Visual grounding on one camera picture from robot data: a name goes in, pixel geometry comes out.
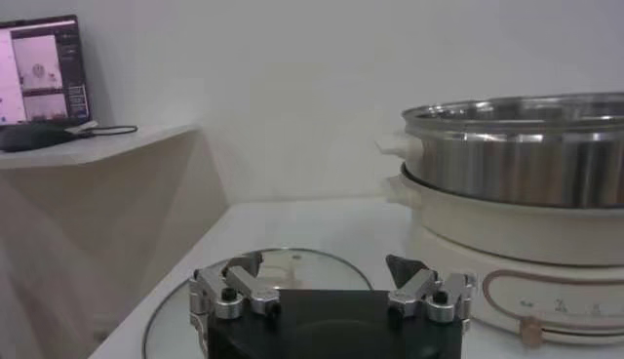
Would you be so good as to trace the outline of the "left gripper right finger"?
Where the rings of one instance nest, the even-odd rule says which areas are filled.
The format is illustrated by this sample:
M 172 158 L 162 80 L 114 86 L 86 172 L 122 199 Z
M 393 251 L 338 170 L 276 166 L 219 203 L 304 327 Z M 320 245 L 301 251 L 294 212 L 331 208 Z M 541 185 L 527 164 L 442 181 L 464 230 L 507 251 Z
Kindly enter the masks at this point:
M 394 324 L 415 317 L 419 310 L 438 324 L 470 324 L 476 279 L 467 273 L 451 273 L 442 279 L 424 262 L 395 255 L 385 257 L 396 289 L 388 293 L 388 315 Z

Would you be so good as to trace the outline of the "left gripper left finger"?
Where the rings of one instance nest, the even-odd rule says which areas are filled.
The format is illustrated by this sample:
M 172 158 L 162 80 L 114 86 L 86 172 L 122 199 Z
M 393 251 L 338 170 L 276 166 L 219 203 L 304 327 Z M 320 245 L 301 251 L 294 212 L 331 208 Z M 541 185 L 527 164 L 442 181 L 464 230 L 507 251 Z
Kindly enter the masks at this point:
M 253 252 L 216 267 L 196 269 L 189 279 L 189 310 L 196 317 L 235 320 L 247 304 L 252 313 L 266 318 L 281 314 L 280 292 L 257 278 L 263 255 Z

